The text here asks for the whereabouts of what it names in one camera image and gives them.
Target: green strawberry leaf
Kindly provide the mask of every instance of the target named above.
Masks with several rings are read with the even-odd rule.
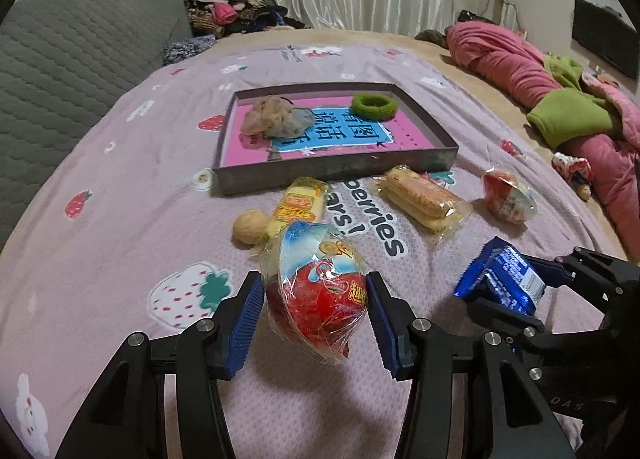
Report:
[[[226,285],[229,274],[226,271],[210,273],[200,287],[202,300],[200,307],[209,309],[212,313],[218,308],[220,302],[231,293],[231,288]]]

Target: bed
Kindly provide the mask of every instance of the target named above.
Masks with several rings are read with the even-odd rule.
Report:
[[[309,58],[303,54],[309,46],[336,46],[339,54]],[[218,194],[209,169],[219,130],[201,123],[223,114],[238,89],[343,80],[388,81],[418,100],[460,145],[451,189],[463,198],[482,196],[478,177],[494,165],[521,174],[538,197],[539,214],[528,229],[496,222],[476,202],[461,231],[435,249],[414,223],[375,199],[394,219],[404,252],[385,252],[375,230],[353,243],[417,314],[454,333],[481,331],[451,293],[493,235],[540,257],[566,255],[579,245],[624,258],[601,208],[593,200],[585,206],[553,171],[551,152],[523,112],[455,67],[443,49],[402,36],[334,30],[223,39],[121,96],[39,190],[4,248],[0,353],[12,360],[0,369],[0,409],[35,457],[55,455],[127,335],[144,331],[157,338],[181,330],[154,314],[154,292],[176,281],[199,286],[211,277],[233,295],[256,268],[249,252],[231,242],[231,223],[249,208],[271,211],[281,192]],[[503,138],[524,157],[501,150]],[[358,179],[335,183],[334,199],[366,224],[367,214],[350,197],[356,189],[374,196],[370,181]],[[567,287],[549,290],[537,316],[556,332],[595,329],[602,318]],[[390,458],[409,385],[383,369],[368,321],[351,341],[348,363],[329,367],[279,340],[263,312],[244,369],[220,390],[237,457]],[[31,415],[27,400],[37,407]],[[179,457],[171,382],[166,405],[168,451]],[[579,424],[564,421],[564,428],[576,445]]]

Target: gray quilted headboard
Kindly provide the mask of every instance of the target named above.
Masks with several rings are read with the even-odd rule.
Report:
[[[76,143],[191,36],[183,0],[19,0],[0,24],[0,249]]]

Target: surprise egg in plastic wrap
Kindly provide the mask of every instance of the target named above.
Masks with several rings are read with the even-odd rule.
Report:
[[[491,168],[482,176],[482,184],[486,206],[497,219],[522,224],[538,213],[529,186],[510,172]]]
[[[335,227],[284,227],[262,255],[262,279],[276,333],[319,362],[348,357],[367,290],[361,257]]]

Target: white cloud print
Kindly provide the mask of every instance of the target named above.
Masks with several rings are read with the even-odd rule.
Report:
[[[18,398],[15,400],[15,412],[20,421],[22,441],[32,453],[49,456],[49,445],[44,436],[49,429],[47,414],[42,404],[29,390],[29,376],[21,374],[18,378]]]

